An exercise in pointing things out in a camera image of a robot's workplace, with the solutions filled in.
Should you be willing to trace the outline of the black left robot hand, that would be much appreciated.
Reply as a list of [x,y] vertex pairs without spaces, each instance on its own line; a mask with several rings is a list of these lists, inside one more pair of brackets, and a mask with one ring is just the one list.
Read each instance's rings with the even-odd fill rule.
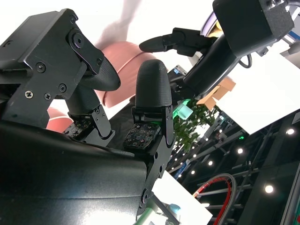
[[206,97],[232,71],[240,59],[231,51],[224,37],[205,37],[198,30],[174,28],[171,34],[148,39],[139,48],[146,53],[176,50],[188,57],[201,52],[202,57],[185,76],[170,81],[176,101]]

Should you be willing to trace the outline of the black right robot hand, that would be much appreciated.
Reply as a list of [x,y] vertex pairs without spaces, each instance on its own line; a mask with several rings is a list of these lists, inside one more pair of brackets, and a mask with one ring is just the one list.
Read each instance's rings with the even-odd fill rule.
[[174,143],[167,71],[139,68],[120,149],[96,95],[120,78],[71,9],[28,17],[0,47],[0,222],[133,225]]

